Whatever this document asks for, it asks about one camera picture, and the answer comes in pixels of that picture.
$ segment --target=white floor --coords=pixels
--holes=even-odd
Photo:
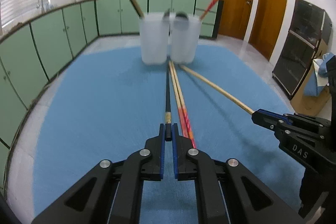
[[[235,53],[279,95],[279,98],[287,104],[291,112],[294,112],[290,106],[289,100],[272,79],[273,66],[247,42],[231,37],[218,36],[216,41],[200,39],[199,44],[223,46]],[[139,36],[104,37],[99,38],[92,43],[85,49],[83,54],[88,55],[112,50],[114,48],[135,46],[140,46]],[[32,182],[35,148],[38,135],[53,97],[66,72],[67,71],[65,70],[53,83],[50,84],[45,94],[35,106],[19,136],[11,160],[8,175],[7,201],[23,224],[31,223],[35,215]]]

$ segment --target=cardboard box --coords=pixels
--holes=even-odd
[[[327,53],[328,45],[321,40],[319,49],[317,53],[315,54],[314,59],[316,58],[322,58],[322,55]],[[328,100],[331,98],[331,95],[329,93],[329,88],[327,86],[324,87],[322,92],[318,97],[313,96],[305,96],[303,94],[305,90],[305,86],[307,82],[309,81],[310,76],[315,73],[314,65],[312,64],[310,67],[310,70],[302,82],[300,88],[294,95],[294,97],[291,100],[291,105],[294,108],[295,112],[305,114],[305,115],[311,115],[316,116],[320,113],[322,108],[325,106],[325,104],[328,102]]]

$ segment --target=white plastic cup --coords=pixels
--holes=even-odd
[[[150,13],[140,18],[142,61],[146,65],[161,65],[167,60],[169,17],[164,13]]]
[[[198,16],[188,15],[188,19],[174,17],[171,19],[171,53],[170,58],[178,64],[188,64],[194,60],[202,22]]]

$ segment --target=blue cloth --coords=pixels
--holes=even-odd
[[[327,75],[327,62],[334,57],[332,52],[323,55],[323,62],[319,68],[319,75],[322,77],[328,77]]]
[[[232,52],[198,46],[191,69],[252,109],[289,110]],[[278,148],[272,131],[194,77],[178,70],[195,141],[213,159],[237,158],[292,208],[304,168]],[[39,214],[100,160],[124,160],[156,136],[165,117],[166,66],[145,66],[139,47],[80,56],[67,70],[41,128],[33,197]],[[172,122],[179,122],[171,88]],[[145,182],[140,223],[197,223],[194,183],[174,179],[166,143],[161,182]]]
[[[311,74],[303,94],[305,96],[317,97],[320,95],[326,84],[328,83],[327,62],[334,56],[333,53],[323,54],[322,58],[313,60],[314,72]]]

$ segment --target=green cabinet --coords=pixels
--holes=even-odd
[[[194,14],[195,0],[173,0],[172,11]]]
[[[99,34],[121,33],[120,0],[97,0],[96,8]]]
[[[196,0],[195,15],[201,16],[212,0]],[[202,21],[201,36],[212,37],[216,21],[218,2],[211,8]]]
[[[31,23],[37,51],[49,78],[72,60],[62,10]]]
[[[3,178],[5,174],[6,162],[9,149],[0,143],[0,192],[3,194]]]
[[[35,50],[29,25],[0,44],[0,58],[16,92],[29,107],[48,79]]]
[[[76,56],[86,46],[82,21],[81,5],[75,4],[63,8],[64,23],[73,56]]]
[[[206,10],[212,0],[196,0],[196,9]],[[218,2],[210,9],[212,12],[217,12]]]
[[[0,138],[8,146],[11,146],[14,135],[26,114],[26,108],[16,95],[7,74],[1,65],[0,102]]]
[[[81,3],[82,19],[87,43],[98,36],[95,2],[93,0]]]
[[[140,8],[147,13],[147,0],[137,0]],[[123,33],[139,32],[139,16],[129,0],[120,0],[121,30]]]
[[[201,26],[201,36],[204,37],[212,37],[212,32],[213,32],[213,25],[211,24],[202,24]]]
[[[203,10],[195,10],[195,15],[201,16],[203,12],[204,12]],[[215,21],[216,21],[216,13],[209,11],[202,22],[214,25]]]
[[[165,12],[171,9],[171,0],[149,0],[149,12]]]

